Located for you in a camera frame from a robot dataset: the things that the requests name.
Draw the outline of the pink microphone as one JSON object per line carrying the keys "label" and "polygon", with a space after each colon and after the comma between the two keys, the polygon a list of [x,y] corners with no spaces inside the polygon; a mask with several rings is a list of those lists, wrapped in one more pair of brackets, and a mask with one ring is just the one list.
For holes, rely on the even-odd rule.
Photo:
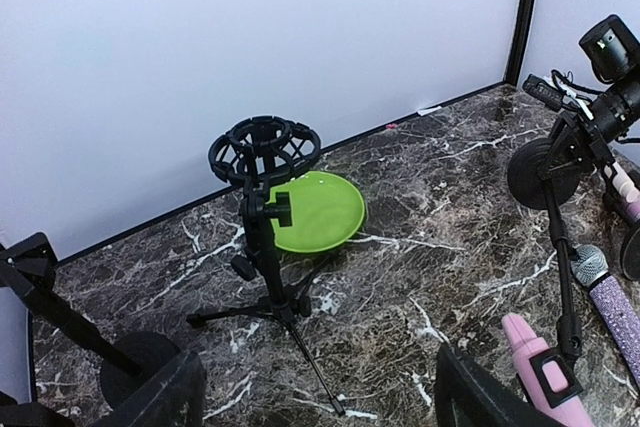
{"label": "pink microphone", "polygon": [[613,201],[613,210],[628,225],[633,225],[639,221],[639,201],[627,202],[622,198],[616,198]]}
{"label": "pink microphone", "polygon": [[593,426],[580,399],[582,385],[560,351],[518,314],[505,315],[501,323],[513,365],[533,406],[564,426]]}

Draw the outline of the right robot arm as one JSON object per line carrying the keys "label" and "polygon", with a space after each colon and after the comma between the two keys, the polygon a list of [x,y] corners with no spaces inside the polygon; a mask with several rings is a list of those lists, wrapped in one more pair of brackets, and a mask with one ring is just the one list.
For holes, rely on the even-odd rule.
{"label": "right robot arm", "polygon": [[639,40],[615,14],[597,23],[579,40],[596,79],[606,89],[577,86],[557,71],[546,80],[530,75],[523,88],[560,114],[549,138],[551,146],[536,167],[542,180],[584,172],[588,167],[612,168],[609,144],[627,143],[639,120]]}

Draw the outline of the black tripod mic stand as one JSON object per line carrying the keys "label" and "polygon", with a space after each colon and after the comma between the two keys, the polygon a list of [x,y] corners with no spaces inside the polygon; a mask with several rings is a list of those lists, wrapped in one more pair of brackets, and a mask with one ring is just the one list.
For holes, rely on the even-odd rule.
{"label": "black tripod mic stand", "polygon": [[290,196],[271,195],[271,189],[307,173],[319,160],[321,141],[310,127],[277,116],[256,116],[239,122],[211,145],[208,161],[214,175],[232,186],[240,187],[240,203],[245,247],[242,255],[231,260],[233,271],[245,281],[260,275],[267,294],[255,305],[224,311],[201,310],[186,317],[195,329],[212,320],[247,316],[279,323],[293,338],[309,362],[329,402],[339,416],[346,410],[332,392],[296,327],[299,317],[311,315],[308,291],[317,269],[295,284],[284,284],[275,246],[272,225],[293,225]]}

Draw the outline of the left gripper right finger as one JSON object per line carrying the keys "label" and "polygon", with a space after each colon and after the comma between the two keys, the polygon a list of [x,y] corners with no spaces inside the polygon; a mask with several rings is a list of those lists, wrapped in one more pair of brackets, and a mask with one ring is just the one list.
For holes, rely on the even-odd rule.
{"label": "left gripper right finger", "polygon": [[488,370],[448,344],[437,354],[434,403],[438,426],[549,426]]}

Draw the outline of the purple glitter microphone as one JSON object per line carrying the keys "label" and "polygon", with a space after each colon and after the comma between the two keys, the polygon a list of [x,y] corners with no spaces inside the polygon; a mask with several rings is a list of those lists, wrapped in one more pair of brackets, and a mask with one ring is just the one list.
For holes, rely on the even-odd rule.
{"label": "purple glitter microphone", "polygon": [[594,245],[578,246],[571,261],[571,271],[588,292],[633,379],[639,384],[639,316],[617,279],[609,272],[604,253]]}

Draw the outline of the pink microphone front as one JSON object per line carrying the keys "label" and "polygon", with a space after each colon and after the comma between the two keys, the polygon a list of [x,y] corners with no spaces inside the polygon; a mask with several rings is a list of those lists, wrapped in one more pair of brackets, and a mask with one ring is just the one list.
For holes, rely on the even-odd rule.
{"label": "pink microphone front", "polygon": [[564,426],[593,426],[580,399],[582,385],[560,351],[518,314],[505,315],[501,323],[513,365],[533,406]]}

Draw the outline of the black stand holding beige mic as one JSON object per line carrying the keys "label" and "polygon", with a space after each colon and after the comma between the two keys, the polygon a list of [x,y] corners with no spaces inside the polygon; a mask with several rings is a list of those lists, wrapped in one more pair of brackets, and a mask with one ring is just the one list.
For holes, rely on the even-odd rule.
{"label": "black stand holding beige mic", "polygon": [[1,283],[26,310],[45,319],[74,344],[102,359],[100,388],[115,409],[180,353],[169,338],[150,331],[129,333],[111,343],[96,325],[54,292],[57,257],[42,232],[1,252]]}

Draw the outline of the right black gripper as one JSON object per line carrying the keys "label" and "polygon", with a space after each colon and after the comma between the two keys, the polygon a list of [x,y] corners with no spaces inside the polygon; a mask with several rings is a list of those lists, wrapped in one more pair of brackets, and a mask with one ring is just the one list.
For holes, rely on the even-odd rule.
{"label": "right black gripper", "polygon": [[596,122],[578,113],[561,113],[549,139],[549,153],[537,166],[542,181],[580,182],[595,167],[613,165],[612,152]]}

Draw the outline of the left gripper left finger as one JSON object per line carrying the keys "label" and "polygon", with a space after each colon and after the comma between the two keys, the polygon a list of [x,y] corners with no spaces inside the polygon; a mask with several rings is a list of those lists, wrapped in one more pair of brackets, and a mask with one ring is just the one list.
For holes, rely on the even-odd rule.
{"label": "left gripper left finger", "polygon": [[183,351],[93,426],[202,426],[205,391],[199,355]]}

